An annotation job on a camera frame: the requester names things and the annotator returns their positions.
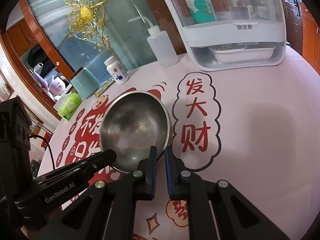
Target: teal label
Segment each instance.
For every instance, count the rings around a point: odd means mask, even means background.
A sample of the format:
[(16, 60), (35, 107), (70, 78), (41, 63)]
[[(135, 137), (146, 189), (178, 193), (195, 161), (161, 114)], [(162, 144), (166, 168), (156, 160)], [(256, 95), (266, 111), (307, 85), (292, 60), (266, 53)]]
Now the teal label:
[(213, 8), (208, 0), (193, 0), (193, 9), (189, 8), (191, 16), (196, 23), (215, 22)]

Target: light blue cup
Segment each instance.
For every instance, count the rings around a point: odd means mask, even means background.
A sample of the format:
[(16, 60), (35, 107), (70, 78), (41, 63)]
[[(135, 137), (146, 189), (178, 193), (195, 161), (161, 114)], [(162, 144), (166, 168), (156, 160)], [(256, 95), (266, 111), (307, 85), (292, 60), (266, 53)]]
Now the light blue cup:
[(79, 68), (71, 76), (70, 83), (82, 99), (92, 96), (100, 86), (99, 80), (85, 67)]

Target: pink tablecloth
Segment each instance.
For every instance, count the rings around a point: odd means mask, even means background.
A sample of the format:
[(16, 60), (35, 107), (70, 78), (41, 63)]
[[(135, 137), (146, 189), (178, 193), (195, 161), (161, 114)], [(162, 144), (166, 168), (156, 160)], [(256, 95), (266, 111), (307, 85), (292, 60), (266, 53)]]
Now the pink tablecloth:
[[(185, 55), (171, 68), (155, 62), (130, 74), (61, 121), (50, 141), (57, 167), (100, 150), (99, 125), (118, 95), (151, 91), (171, 115), (173, 151), (187, 167), (228, 180), (291, 239), (304, 235), (320, 210), (320, 77), (299, 54), (287, 48), (278, 66), (210, 73)], [(47, 150), (39, 174), (51, 170)], [(91, 182), (119, 177), (107, 167)], [(134, 239), (188, 239), (184, 202), (169, 201), (163, 159), (155, 200), (137, 203)]]

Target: tissue box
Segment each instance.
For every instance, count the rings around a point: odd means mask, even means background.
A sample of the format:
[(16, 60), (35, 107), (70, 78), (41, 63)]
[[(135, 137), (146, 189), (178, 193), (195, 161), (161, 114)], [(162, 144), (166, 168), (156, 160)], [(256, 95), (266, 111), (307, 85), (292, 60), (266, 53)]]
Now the tissue box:
[(76, 93), (67, 94), (58, 100), (54, 108), (63, 119), (69, 121), (81, 102), (82, 99)]

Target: white plastic bottle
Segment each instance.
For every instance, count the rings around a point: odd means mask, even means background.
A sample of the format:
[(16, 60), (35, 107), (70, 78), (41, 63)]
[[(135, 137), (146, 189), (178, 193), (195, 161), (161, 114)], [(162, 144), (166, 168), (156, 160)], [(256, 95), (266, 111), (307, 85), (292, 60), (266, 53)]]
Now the white plastic bottle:
[(104, 64), (117, 84), (121, 85), (127, 82), (130, 76), (125, 67), (114, 56), (109, 57)]
[(228, 0), (228, 5), (233, 20), (255, 19), (250, 0)]
[(159, 64), (162, 67), (171, 67), (175, 65), (178, 61), (178, 56), (167, 32), (161, 31), (158, 25), (153, 26), (152, 22), (144, 16), (135, 17), (130, 19), (128, 22), (138, 19), (144, 19), (150, 25), (150, 28), (148, 29), (150, 36), (147, 38), (147, 41)]
[(197, 24), (216, 21), (211, 0), (186, 0), (186, 3)]

